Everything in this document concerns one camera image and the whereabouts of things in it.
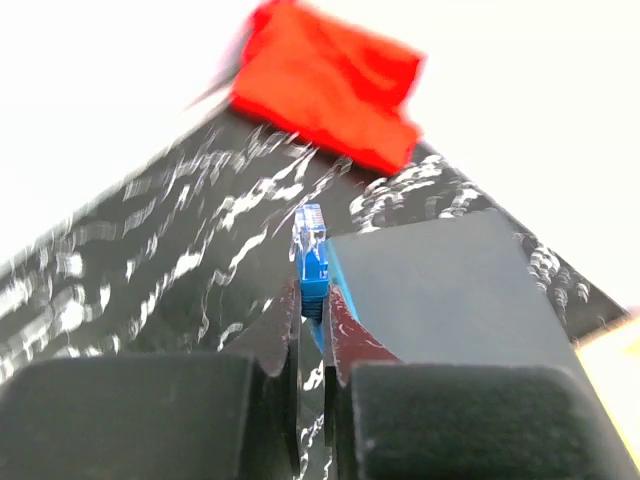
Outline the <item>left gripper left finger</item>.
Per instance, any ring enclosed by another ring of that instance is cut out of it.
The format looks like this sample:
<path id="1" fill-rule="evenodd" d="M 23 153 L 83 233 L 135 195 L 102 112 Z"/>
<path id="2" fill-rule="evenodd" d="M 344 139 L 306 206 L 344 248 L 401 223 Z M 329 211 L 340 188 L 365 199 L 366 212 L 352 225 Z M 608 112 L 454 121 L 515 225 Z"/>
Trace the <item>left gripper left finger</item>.
<path id="1" fill-rule="evenodd" d="M 298 475 L 301 294 L 288 279 L 271 305 L 225 354 L 254 360 L 244 408 L 240 467 L 243 475 Z"/>

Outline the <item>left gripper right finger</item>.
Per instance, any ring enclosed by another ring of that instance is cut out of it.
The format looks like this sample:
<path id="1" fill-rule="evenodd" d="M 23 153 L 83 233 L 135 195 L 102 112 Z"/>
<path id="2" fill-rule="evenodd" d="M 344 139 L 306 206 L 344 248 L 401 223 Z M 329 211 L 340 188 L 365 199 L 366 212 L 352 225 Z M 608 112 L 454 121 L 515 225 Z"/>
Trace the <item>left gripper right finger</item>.
<path id="1" fill-rule="evenodd" d="M 323 304 L 324 432 L 332 447 L 339 392 L 349 383 L 351 368 L 358 362 L 394 362 L 400 359 L 386 349 L 352 314 L 339 287 L 330 287 Z"/>

